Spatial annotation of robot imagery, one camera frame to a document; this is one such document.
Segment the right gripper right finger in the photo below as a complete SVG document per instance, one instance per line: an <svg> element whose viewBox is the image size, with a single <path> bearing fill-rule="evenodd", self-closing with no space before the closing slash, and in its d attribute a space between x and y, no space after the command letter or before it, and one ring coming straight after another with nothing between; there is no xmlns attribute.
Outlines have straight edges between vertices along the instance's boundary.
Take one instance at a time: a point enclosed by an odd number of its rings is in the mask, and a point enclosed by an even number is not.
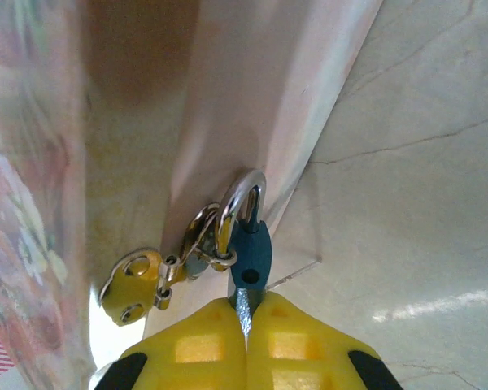
<svg viewBox="0 0 488 390"><path fill-rule="evenodd" d="M400 389L369 345L268 292L247 340L248 389Z"/></svg>

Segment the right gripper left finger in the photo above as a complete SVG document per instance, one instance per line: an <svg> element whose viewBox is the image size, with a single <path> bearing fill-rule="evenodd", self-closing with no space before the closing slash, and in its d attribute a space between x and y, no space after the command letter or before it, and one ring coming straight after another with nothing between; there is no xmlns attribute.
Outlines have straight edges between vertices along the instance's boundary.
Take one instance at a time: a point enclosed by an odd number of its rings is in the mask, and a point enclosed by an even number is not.
<svg viewBox="0 0 488 390"><path fill-rule="evenodd" d="M226 298L125 350L96 389L244 389L246 344Z"/></svg>

